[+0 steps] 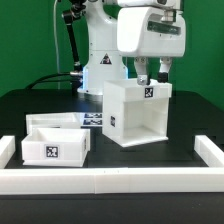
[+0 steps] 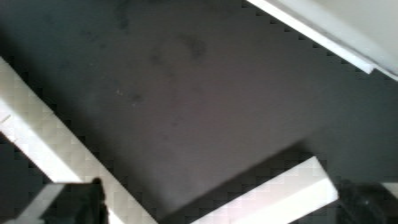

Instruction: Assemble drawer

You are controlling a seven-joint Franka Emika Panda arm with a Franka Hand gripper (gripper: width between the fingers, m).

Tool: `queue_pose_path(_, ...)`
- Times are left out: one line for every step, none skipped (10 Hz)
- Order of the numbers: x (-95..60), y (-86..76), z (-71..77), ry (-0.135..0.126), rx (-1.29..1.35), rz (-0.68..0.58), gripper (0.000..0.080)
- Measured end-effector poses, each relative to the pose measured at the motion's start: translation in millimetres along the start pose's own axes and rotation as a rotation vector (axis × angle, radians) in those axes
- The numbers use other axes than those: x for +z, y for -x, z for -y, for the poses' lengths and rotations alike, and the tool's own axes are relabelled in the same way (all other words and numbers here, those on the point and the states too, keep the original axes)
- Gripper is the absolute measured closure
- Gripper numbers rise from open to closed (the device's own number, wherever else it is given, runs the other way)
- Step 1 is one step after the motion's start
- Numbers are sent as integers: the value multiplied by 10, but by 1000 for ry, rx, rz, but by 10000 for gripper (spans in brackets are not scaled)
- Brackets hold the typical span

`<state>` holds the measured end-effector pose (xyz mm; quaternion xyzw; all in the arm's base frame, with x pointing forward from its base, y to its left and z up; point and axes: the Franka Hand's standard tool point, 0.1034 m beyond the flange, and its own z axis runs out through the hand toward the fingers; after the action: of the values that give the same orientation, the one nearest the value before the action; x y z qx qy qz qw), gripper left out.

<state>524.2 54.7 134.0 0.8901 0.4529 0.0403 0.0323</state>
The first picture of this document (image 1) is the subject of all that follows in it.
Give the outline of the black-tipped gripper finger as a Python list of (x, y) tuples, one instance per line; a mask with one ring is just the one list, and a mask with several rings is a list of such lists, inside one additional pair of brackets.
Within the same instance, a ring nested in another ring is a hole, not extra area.
[(168, 81), (171, 66), (172, 59), (170, 57), (162, 57), (160, 59), (160, 68), (157, 75), (159, 83), (166, 83)]

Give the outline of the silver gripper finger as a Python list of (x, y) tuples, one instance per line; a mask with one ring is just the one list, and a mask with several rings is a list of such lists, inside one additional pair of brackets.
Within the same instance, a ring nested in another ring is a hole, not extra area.
[(136, 57), (134, 59), (134, 67), (137, 74), (137, 83), (139, 85), (148, 84), (148, 61), (146, 57)]

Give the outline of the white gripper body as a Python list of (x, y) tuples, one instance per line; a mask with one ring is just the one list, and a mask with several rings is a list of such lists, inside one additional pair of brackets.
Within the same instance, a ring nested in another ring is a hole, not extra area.
[(122, 8), (118, 14), (117, 47), (127, 57), (182, 57), (186, 24), (181, 15), (163, 22), (164, 11), (153, 7)]

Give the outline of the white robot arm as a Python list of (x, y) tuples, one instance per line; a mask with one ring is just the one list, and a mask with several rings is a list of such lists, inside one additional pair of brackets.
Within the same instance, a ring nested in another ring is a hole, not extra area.
[(87, 0), (86, 6), (89, 59), (81, 96), (101, 100), (105, 81), (126, 79), (124, 57), (134, 59), (138, 84), (151, 81), (150, 58), (160, 60), (157, 80), (168, 80), (172, 60), (185, 52), (183, 0)]

